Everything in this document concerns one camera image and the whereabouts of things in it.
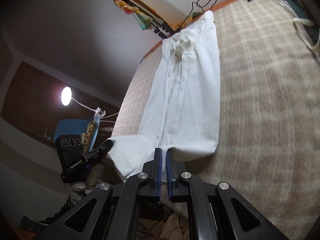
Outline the cream and green cloth pile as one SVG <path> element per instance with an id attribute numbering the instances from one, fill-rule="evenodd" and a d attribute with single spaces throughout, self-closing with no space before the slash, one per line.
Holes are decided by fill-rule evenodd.
<path id="1" fill-rule="evenodd" d="M 292 26 L 307 48 L 319 55 L 319 25 L 302 0 L 277 0 L 292 15 Z"/>

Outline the beige checked bed blanket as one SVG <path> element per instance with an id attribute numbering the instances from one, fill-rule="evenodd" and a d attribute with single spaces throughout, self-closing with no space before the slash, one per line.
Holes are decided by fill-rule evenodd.
<path id="1" fill-rule="evenodd" d="M 319 217 L 319 54 L 280 0 L 237 0 L 214 17 L 219 145 L 187 169 L 230 183 L 289 239 L 304 239 Z"/>

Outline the round desk lamp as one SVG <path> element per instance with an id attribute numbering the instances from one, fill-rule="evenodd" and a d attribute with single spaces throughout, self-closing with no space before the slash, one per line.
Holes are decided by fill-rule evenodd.
<path id="1" fill-rule="evenodd" d="M 102 110 L 100 107 L 97 107 L 96 109 L 93 109 L 91 107 L 88 107 L 88 106 L 84 105 L 83 103 L 81 103 L 78 100 L 76 100 L 75 98 L 73 98 L 71 87 L 66 86 L 61 92 L 61 103 L 64 106 L 69 106 L 71 101 L 74 101 L 75 103 L 77 103 L 81 107 L 84 107 L 85 109 L 94 112 L 94 117 L 98 118 L 98 119 L 108 119 L 108 118 L 114 117 L 114 116 L 119 114 L 117 112 L 117 113 L 113 113 L 113 114 L 110 114 L 110 115 L 106 115 L 106 111 Z"/>

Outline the white t-shirt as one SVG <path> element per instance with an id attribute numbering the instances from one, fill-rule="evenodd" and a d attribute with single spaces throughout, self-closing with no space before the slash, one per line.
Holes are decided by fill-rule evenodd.
<path id="1" fill-rule="evenodd" d="M 122 180 L 138 174 L 155 149 L 177 161 L 215 152 L 220 127 L 220 55 L 214 14 L 162 42 L 161 60 L 138 133 L 113 137 L 109 152 Z"/>

